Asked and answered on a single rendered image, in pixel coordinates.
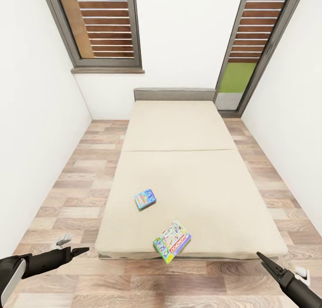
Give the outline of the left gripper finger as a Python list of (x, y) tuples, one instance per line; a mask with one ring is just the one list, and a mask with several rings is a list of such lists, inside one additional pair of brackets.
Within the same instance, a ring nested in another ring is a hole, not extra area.
[(71, 258), (70, 261), (72, 261), (72, 258), (81, 255), (82, 253), (89, 251), (89, 247), (83, 247), (83, 248), (77, 248), (73, 249), (71, 252)]

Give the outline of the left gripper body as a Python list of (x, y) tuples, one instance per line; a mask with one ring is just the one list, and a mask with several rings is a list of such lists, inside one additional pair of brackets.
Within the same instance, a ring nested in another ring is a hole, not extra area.
[(69, 263), (71, 258), (71, 247), (57, 249), (42, 253), (43, 265), (40, 274), (59, 268), (60, 266)]

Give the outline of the board game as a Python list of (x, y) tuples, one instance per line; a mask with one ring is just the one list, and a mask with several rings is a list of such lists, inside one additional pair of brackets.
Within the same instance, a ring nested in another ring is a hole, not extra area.
[(190, 238), (189, 232), (176, 219), (154, 240), (153, 244), (169, 264)]
[(140, 210), (157, 200), (150, 189), (144, 190), (142, 193), (134, 196), (134, 198)]

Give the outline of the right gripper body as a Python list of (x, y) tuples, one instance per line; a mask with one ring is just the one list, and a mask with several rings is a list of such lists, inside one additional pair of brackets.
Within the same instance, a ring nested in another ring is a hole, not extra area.
[(299, 308), (321, 308), (322, 298), (310, 288), (295, 278), (295, 274), (287, 270), (279, 281), (282, 292), (285, 293)]

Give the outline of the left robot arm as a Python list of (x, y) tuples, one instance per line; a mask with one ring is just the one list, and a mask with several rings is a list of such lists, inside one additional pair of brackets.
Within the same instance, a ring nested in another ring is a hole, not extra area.
[(0, 308), (3, 308), (21, 278), (26, 279), (57, 269), (72, 261), (72, 258), (89, 251), (89, 247), (73, 249), (72, 252), (70, 246), (62, 247), (72, 239), (71, 233), (64, 233), (55, 238), (49, 252), (35, 256), (30, 253), (0, 259)]

